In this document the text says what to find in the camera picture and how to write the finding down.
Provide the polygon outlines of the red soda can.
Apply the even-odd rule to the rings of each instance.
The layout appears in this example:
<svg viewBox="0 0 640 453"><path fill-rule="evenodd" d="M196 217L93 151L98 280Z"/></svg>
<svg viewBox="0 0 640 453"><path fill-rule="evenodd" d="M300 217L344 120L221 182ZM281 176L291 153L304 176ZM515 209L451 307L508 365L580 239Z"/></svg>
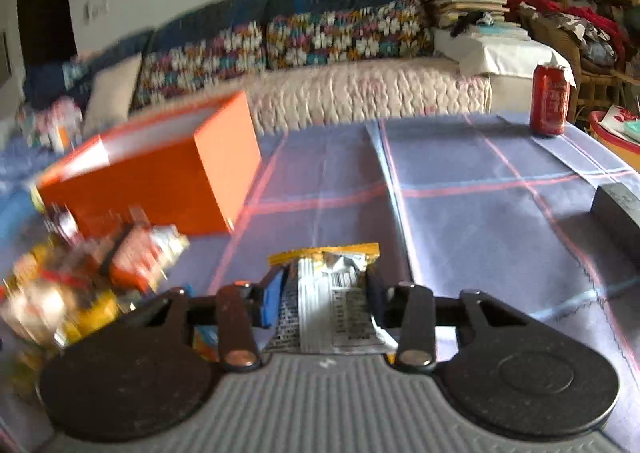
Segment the red soda can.
<svg viewBox="0 0 640 453"><path fill-rule="evenodd" d="M570 82L563 69L552 65L538 65L533 74L532 106L529 128L545 136L564 133L570 104Z"/></svg>

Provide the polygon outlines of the beige plain pillow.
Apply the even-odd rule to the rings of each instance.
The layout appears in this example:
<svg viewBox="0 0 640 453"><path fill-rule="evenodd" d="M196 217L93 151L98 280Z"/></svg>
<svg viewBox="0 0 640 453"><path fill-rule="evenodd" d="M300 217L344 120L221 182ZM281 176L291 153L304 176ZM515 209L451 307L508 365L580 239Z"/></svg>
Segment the beige plain pillow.
<svg viewBox="0 0 640 453"><path fill-rule="evenodd" d="M82 125L85 138L127 120L141 64L137 53L96 74Z"/></svg>

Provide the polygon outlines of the black box on table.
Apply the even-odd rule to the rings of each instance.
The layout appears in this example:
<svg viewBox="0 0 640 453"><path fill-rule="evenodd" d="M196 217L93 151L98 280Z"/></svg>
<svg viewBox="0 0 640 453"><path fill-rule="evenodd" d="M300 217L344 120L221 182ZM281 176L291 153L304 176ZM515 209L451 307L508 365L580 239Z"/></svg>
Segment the black box on table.
<svg viewBox="0 0 640 453"><path fill-rule="evenodd" d="M590 212L620 245L639 244L639 197L625 184L600 185Z"/></svg>

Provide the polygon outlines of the blue plaid tablecloth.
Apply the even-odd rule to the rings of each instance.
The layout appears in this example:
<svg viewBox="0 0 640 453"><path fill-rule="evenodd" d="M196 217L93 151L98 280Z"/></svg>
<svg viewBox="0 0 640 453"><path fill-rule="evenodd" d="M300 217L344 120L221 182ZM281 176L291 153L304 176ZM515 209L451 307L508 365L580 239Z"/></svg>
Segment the blue plaid tablecloth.
<svg viewBox="0 0 640 453"><path fill-rule="evenodd" d="M561 452L639 447L639 270L591 214L638 174L588 134L518 115L368 121L266 135L230 235L195 239L171 285L256 280L279 251L375 242L388 283L486 291L593 347L620 376L603 433ZM278 358L230 376L190 421L134 452L523 452L446 406L433 381L380 358Z"/></svg>

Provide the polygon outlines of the left floral cushion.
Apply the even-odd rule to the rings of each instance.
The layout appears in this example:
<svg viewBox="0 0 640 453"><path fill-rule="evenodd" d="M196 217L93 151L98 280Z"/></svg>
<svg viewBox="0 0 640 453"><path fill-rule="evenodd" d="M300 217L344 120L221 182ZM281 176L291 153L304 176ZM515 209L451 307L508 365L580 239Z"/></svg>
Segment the left floral cushion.
<svg viewBox="0 0 640 453"><path fill-rule="evenodd" d="M213 37L154 50L142 58L134 109L180 98L267 67L262 26L253 20Z"/></svg>

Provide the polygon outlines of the orange cardboard box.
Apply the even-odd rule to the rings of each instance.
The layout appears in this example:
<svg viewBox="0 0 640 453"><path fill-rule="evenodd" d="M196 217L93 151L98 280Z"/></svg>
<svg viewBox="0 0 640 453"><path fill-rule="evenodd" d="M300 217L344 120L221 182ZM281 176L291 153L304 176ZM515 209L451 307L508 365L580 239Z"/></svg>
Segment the orange cardboard box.
<svg viewBox="0 0 640 453"><path fill-rule="evenodd" d="M86 237L134 222L228 234L261 161L247 96L236 92L97 135L50 166L37 191Z"/></svg>

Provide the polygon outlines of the right floral cushion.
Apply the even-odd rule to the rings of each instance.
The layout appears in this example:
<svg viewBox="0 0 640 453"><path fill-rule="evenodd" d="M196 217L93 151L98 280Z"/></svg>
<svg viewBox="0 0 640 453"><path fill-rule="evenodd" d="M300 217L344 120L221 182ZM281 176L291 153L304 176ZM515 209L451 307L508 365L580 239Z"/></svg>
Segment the right floral cushion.
<svg viewBox="0 0 640 453"><path fill-rule="evenodd" d="M353 10L280 15L266 30L269 67L286 69L413 58L433 52L421 0Z"/></svg>

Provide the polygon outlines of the floral cushion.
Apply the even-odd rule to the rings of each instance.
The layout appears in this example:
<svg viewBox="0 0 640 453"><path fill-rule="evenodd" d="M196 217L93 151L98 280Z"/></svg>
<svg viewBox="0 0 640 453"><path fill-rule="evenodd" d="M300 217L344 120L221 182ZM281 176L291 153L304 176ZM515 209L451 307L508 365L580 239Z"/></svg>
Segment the floral cushion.
<svg viewBox="0 0 640 453"><path fill-rule="evenodd" d="M433 52L421 0L353 10L280 15L266 30L269 67L286 69L413 58Z"/></svg>
<svg viewBox="0 0 640 453"><path fill-rule="evenodd" d="M134 109L180 98L267 67L262 26L253 20L213 37L154 50L142 58Z"/></svg>

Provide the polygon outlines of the red rimmed basket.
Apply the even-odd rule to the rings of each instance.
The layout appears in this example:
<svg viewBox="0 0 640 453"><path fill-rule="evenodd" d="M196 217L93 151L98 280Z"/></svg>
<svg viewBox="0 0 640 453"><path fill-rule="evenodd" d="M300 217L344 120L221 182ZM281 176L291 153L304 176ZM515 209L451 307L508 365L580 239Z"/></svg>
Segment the red rimmed basket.
<svg viewBox="0 0 640 453"><path fill-rule="evenodd" d="M608 110L593 110L588 116L589 132L594 139L639 170L639 116L626 108L612 105Z"/></svg>

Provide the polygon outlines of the pile of snack packets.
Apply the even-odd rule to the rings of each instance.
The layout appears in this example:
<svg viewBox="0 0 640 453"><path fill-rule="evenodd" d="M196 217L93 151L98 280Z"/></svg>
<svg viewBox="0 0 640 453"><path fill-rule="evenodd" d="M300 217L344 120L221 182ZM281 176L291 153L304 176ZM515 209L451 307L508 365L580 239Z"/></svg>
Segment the pile of snack packets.
<svg viewBox="0 0 640 453"><path fill-rule="evenodd" d="M21 341L10 360L13 389L35 389L52 355L114 322L157 293L190 247L173 225L117 221L83 236L70 210L44 216L47 237L17 258L1 283L1 322Z"/></svg>

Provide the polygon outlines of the blue sofa with quilt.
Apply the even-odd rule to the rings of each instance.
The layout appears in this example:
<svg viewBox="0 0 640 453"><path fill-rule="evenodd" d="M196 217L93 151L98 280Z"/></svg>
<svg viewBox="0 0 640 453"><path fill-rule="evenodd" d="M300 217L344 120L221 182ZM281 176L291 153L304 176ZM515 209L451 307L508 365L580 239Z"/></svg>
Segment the blue sofa with quilt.
<svg viewBox="0 0 640 453"><path fill-rule="evenodd" d="M485 114L488 77L435 53L425 0L221 0L87 55L29 65L35 119L67 98L85 132L243 91L262 133Z"/></svg>

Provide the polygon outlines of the yellow silver snack packet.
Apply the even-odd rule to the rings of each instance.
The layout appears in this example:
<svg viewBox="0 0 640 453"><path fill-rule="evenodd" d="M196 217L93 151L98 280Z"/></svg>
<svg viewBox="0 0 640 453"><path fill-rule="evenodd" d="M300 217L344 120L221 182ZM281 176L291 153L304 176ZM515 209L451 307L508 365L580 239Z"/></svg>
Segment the yellow silver snack packet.
<svg viewBox="0 0 640 453"><path fill-rule="evenodd" d="M283 251L270 265L287 265L279 320L265 350L312 355L386 355L397 341L370 311L366 272L380 257L377 243Z"/></svg>

